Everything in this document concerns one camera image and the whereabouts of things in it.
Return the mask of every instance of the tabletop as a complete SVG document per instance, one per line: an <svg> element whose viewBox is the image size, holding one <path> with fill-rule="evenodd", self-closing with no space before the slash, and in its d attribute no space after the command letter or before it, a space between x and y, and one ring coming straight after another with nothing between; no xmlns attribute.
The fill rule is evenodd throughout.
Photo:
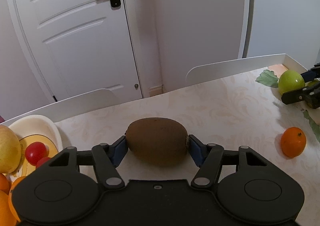
<svg viewBox="0 0 320 226"><path fill-rule="evenodd" d="M277 89L255 81L264 69L267 67L95 110L56 125L63 146L73 145L78 150L89 150L102 142L112 144L131 122L146 117L174 119L204 144L216 143L228 150L249 146L302 186L305 202L296 221L302 226L319 225L320 144L298 103L284 105ZM307 138L305 150L293 159L284 156L279 146L281 135L289 127L299 127ZM129 150L117 170L125 182L190 182L198 167L187 156L176 167L159 168L141 162ZM81 172L94 178L91 167L81 167ZM224 166L220 179L234 172L235 166Z"/></svg>

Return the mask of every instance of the kiwi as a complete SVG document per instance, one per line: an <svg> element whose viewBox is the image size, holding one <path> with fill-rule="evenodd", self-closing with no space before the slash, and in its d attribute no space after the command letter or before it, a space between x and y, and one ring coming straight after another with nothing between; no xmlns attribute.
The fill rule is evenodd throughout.
<svg viewBox="0 0 320 226"><path fill-rule="evenodd" d="M188 152L187 130L172 119L136 120L129 125L125 137L136 157L157 166L176 165Z"/></svg>

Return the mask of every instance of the red tomato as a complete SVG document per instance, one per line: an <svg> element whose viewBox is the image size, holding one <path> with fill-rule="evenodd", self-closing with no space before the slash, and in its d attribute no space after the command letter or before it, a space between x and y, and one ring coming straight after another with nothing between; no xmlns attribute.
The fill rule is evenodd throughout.
<svg viewBox="0 0 320 226"><path fill-rule="evenodd" d="M51 157L43 157L41 158L38 162L37 162L37 165L36 165L36 169L43 165L45 162L49 161L51 159Z"/></svg>
<svg viewBox="0 0 320 226"><path fill-rule="evenodd" d="M36 166L38 161L48 155L47 148L44 143L33 142L27 146L24 153L26 160L33 166Z"/></svg>

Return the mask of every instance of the baseboard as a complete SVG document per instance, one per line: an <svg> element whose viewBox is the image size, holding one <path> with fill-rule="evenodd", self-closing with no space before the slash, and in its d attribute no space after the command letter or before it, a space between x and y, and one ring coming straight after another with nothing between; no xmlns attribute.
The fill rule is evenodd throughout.
<svg viewBox="0 0 320 226"><path fill-rule="evenodd" d="M150 97L160 95L163 93L163 86L156 86L149 89L149 95Z"/></svg>

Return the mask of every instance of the orange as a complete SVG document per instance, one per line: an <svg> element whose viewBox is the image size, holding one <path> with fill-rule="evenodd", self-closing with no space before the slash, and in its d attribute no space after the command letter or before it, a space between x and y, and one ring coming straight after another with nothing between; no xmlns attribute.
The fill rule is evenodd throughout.
<svg viewBox="0 0 320 226"><path fill-rule="evenodd" d="M0 191L0 222L3 226L15 226L17 220L10 211L8 198L6 193Z"/></svg>
<svg viewBox="0 0 320 226"><path fill-rule="evenodd" d="M25 179L25 176L22 176L22 177L19 177L17 178L11 185L11 189L10 189L10 193L9 193L9 208L10 208L10 211L11 213L13 214L13 216L15 217L15 219L18 221L18 222L21 222L17 212L16 212L16 209L13 207L13 204L12 204L12 190L17 186L18 183L20 183L23 179Z"/></svg>
<svg viewBox="0 0 320 226"><path fill-rule="evenodd" d="M10 183L8 179L0 173L0 190L5 192L6 194L9 194L10 189Z"/></svg>
<svg viewBox="0 0 320 226"><path fill-rule="evenodd" d="M280 145L282 152L290 158L300 155L307 140L306 136L300 128L288 128L282 135Z"/></svg>

